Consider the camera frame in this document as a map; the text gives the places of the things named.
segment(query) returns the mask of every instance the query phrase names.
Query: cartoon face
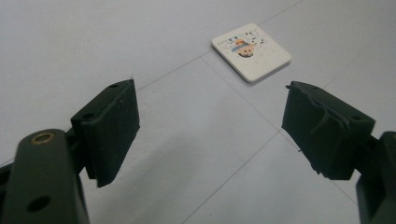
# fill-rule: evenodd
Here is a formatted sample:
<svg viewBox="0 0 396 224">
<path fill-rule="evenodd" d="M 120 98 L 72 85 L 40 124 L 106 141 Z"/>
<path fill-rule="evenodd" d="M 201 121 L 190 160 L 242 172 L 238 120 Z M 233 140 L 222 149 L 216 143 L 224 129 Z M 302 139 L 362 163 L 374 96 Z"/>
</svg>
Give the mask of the cartoon face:
<svg viewBox="0 0 396 224">
<path fill-rule="evenodd" d="M 250 58 L 251 56 L 253 56 L 253 50 L 254 50 L 253 45 L 247 45 L 238 49 L 236 53 L 238 53 L 239 56 L 241 57 Z"/>
</svg>

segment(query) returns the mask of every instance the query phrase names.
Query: white card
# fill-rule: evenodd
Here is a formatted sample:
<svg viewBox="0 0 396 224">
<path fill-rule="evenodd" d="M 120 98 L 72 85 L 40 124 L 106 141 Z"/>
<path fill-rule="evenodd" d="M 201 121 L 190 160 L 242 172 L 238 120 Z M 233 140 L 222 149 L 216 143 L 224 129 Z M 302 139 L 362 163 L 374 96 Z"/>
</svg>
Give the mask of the white card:
<svg viewBox="0 0 396 224">
<path fill-rule="evenodd" d="M 248 82 L 291 60 L 287 51 L 253 23 L 214 38 L 212 45 Z"/>
</svg>

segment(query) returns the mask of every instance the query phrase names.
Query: small card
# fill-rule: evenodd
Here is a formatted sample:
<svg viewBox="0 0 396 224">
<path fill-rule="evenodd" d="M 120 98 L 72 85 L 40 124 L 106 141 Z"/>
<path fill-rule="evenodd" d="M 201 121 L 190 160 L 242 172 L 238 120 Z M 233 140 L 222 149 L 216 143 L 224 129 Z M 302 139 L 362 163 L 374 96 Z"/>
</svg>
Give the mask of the small card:
<svg viewBox="0 0 396 224">
<path fill-rule="evenodd" d="M 268 75 L 291 60 L 287 51 L 253 23 L 214 38 L 212 45 L 248 82 Z"/>
</svg>

